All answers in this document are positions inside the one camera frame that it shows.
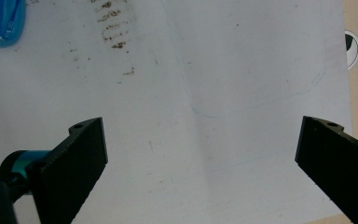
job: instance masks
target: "white paper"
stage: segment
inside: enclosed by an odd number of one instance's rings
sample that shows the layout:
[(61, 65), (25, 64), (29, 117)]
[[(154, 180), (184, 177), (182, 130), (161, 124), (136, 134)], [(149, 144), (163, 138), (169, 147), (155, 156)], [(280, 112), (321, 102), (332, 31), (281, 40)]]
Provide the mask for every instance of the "white paper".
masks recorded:
[[(74, 223), (339, 212), (295, 155), (304, 115), (351, 132), (340, 1), (32, 0), (27, 13), (0, 49), (0, 163), (103, 117), (109, 163)], [(16, 212), (38, 223), (31, 196)]]

